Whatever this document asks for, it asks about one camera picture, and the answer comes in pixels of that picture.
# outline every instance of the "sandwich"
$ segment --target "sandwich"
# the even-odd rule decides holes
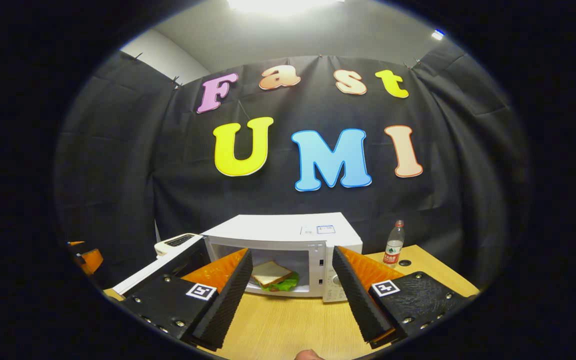
[[[288,292],[297,286],[299,274],[270,260],[252,269],[252,278],[266,292]]]

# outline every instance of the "black fabric backdrop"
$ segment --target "black fabric backdrop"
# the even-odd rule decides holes
[[[259,88],[261,73],[288,64],[301,81]],[[359,73],[365,95],[339,91],[332,74]],[[375,77],[402,77],[396,98]],[[221,106],[197,114],[206,80],[238,74]],[[154,259],[153,219],[162,239],[198,233],[238,214],[342,212],[363,253],[384,250],[397,219],[418,244],[478,287],[510,256],[530,203],[526,142],[509,97],[467,54],[442,41],[413,69],[354,57],[299,56],[246,64],[174,89],[164,75],[118,54],[75,100],[59,142],[55,188],[64,239],[94,243],[99,282],[111,287]],[[213,130],[239,123],[235,157],[252,150],[247,122],[272,117],[269,153],[256,173],[227,177],[214,164]],[[423,173],[400,178],[384,129],[409,126]],[[315,130],[333,149],[347,128],[366,132],[372,184],[299,192],[299,151],[291,135]]]

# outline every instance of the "white wall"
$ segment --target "white wall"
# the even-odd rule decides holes
[[[132,57],[142,53],[139,60],[170,79],[178,76],[178,84],[187,84],[210,74],[194,57],[157,30],[147,30],[124,45],[121,51]]]

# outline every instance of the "wooden table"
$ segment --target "wooden table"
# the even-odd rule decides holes
[[[367,256],[381,261],[384,253]],[[396,270],[404,275],[423,271],[464,297],[479,292],[417,245],[404,247],[399,259],[412,262],[409,266],[397,265]],[[246,292],[223,347],[217,351],[203,350],[231,360],[294,360],[299,351],[313,349],[325,360],[350,360],[382,348],[373,350],[364,342],[347,301],[323,303],[321,298]]]

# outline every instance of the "plastic bottle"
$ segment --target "plastic bottle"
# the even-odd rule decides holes
[[[404,246],[404,221],[398,219],[395,223],[395,228],[390,231],[388,236],[388,243],[386,244],[386,251],[383,253],[383,263],[391,268],[397,266],[400,260],[400,253]]]

